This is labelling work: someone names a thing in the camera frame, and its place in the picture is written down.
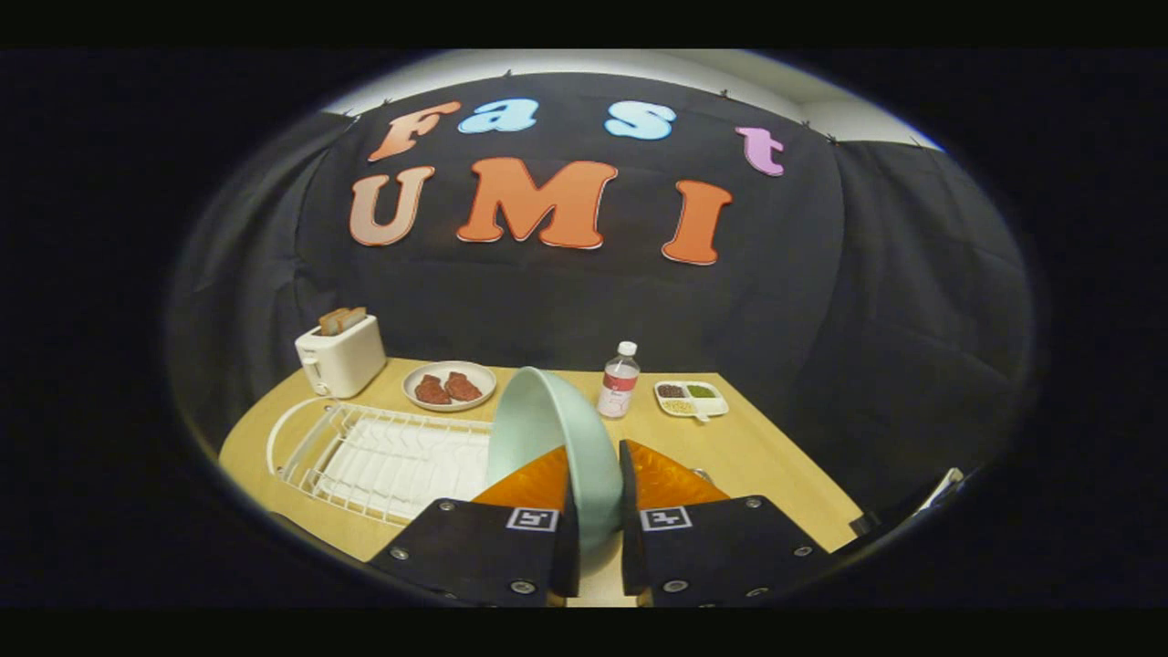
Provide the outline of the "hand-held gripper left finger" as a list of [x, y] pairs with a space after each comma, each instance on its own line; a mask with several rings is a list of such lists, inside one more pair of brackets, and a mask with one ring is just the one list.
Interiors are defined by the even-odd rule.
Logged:
[[580, 578], [566, 449], [542, 454], [475, 499], [430, 503], [368, 565], [467, 606], [562, 607]]

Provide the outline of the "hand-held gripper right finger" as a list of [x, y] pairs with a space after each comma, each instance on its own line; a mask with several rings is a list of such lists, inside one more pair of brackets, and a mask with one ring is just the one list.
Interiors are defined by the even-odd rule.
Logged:
[[642, 607], [734, 608], [788, 599], [833, 570], [833, 554], [762, 495], [726, 496], [625, 440], [621, 576]]

